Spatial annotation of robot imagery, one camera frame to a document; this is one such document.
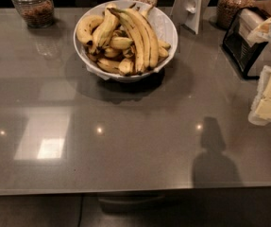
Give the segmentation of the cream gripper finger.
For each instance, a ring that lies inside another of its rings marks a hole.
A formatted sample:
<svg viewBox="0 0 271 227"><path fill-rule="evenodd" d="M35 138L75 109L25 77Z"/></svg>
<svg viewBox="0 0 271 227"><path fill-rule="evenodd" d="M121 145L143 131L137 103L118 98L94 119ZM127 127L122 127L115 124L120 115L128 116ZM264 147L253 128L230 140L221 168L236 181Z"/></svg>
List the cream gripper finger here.
<svg viewBox="0 0 271 227"><path fill-rule="evenodd" d="M255 98L248 114L248 121L257 126L271 123L271 100Z"/></svg>

